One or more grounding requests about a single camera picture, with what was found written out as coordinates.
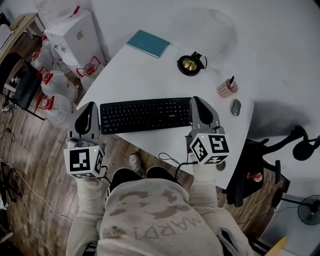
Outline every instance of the white cube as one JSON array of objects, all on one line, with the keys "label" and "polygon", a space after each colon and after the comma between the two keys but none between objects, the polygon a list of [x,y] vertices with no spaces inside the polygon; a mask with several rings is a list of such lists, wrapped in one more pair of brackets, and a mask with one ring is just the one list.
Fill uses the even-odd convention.
[{"label": "white cube", "polygon": [[190,144],[200,165],[217,165],[230,154],[228,136],[220,133],[198,133]]},{"label": "white cube", "polygon": [[99,178],[104,153],[100,146],[67,148],[63,150],[66,172],[78,179]]}]

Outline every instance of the white sweatshirt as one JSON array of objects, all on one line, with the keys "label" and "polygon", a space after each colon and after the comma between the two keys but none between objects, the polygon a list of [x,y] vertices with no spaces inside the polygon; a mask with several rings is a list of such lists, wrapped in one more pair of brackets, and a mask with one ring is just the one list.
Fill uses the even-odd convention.
[{"label": "white sweatshirt", "polygon": [[223,256],[222,244],[232,255],[252,256],[235,220],[217,207],[212,169],[197,168],[190,194],[169,180],[142,179],[117,186],[105,205],[101,181],[77,179],[79,213],[67,256],[82,256],[91,242],[98,256]]}]

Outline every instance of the white cable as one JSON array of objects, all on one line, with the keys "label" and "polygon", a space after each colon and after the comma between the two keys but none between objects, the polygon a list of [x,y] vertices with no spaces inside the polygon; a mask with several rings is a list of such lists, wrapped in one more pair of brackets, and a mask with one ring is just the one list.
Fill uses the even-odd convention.
[{"label": "white cable", "polygon": [[241,224],[241,226],[240,226],[240,229],[241,229],[241,227],[243,226],[243,224],[246,222],[246,219],[248,218],[248,216],[249,216],[249,214],[252,212],[252,210],[253,210],[258,204],[260,204],[263,200],[265,200],[265,199],[267,198],[269,192],[270,192],[270,189],[271,189],[271,174],[270,174],[270,170],[268,170],[268,171],[269,171],[269,177],[270,177],[269,190],[268,190],[268,192],[266,193],[265,197],[264,197],[260,202],[258,202],[254,207],[252,207],[252,209],[249,211],[249,213],[245,216],[245,218],[244,218],[244,220],[243,220],[243,222],[242,222],[242,224]]},{"label": "white cable", "polygon": [[20,185],[19,185],[19,182],[18,182],[18,180],[16,179],[16,176],[20,175],[20,177],[22,178],[22,180],[29,186],[29,188],[30,188],[38,197],[40,197],[42,200],[44,200],[45,203],[50,207],[50,209],[51,209],[56,215],[58,215],[58,216],[60,216],[60,217],[64,217],[64,218],[66,218],[66,219],[68,219],[68,220],[70,220],[70,221],[73,221],[73,220],[70,219],[70,218],[67,217],[67,216],[64,216],[64,215],[61,215],[61,214],[57,213],[57,212],[51,207],[51,205],[47,202],[46,199],[44,199],[41,195],[39,195],[36,191],[34,191],[34,189],[33,189],[33,188],[29,185],[29,183],[22,177],[22,175],[16,170],[16,168],[14,168],[14,167],[12,166],[12,164],[7,163],[7,162],[4,161],[1,157],[0,157],[0,161],[4,162],[6,165],[10,166],[10,167],[13,169],[13,173],[14,173],[13,177],[14,177],[14,179],[15,179],[18,187],[19,187],[19,190],[20,190],[21,195],[22,195],[22,197],[23,197],[25,206],[26,206],[26,208],[27,208],[27,210],[28,210],[28,213],[29,213],[31,222],[32,222],[35,230],[37,231],[37,233],[38,233],[38,235],[39,235],[39,238],[40,238],[41,242],[44,244],[45,248],[49,251],[49,253],[50,253],[52,256],[54,256],[53,253],[52,253],[52,252],[49,250],[49,248],[47,247],[46,243],[45,243],[45,242],[43,241],[43,239],[41,238],[40,232],[39,232],[39,230],[37,229],[37,227],[36,227],[36,225],[35,225],[35,223],[34,223],[34,220],[32,219],[32,216],[31,216],[31,213],[30,213],[30,210],[29,210],[27,201],[26,201],[25,196],[24,196],[24,194],[23,194],[23,192],[22,192],[22,189],[21,189],[21,187],[20,187]]}]

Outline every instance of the teal notebook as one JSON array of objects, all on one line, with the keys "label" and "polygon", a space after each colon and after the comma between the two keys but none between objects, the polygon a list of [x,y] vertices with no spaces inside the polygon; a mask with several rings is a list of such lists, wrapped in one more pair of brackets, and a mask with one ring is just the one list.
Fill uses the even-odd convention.
[{"label": "teal notebook", "polygon": [[139,30],[126,44],[153,57],[159,58],[169,45],[169,42],[153,34]]}]

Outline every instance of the sweatshirt sleeve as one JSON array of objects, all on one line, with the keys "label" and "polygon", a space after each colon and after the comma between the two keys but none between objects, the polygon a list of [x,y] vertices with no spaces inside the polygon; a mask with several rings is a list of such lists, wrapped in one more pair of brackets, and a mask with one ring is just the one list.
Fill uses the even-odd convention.
[{"label": "sweatshirt sleeve", "polygon": [[193,166],[194,180],[189,193],[189,204],[202,216],[206,224],[216,233],[228,230],[240,255],[253,256],[247,237],[238,227],[231,214],[218,207],[215,170],[212,165]]},{"label": "sweatshirt sleeve", "polygon": [[97,223],[105,212],[102,185],[98,179],[76,179],[79,213],[74,217],[66,245],[67,256],[82,256],[87,245],[98,242]]}]

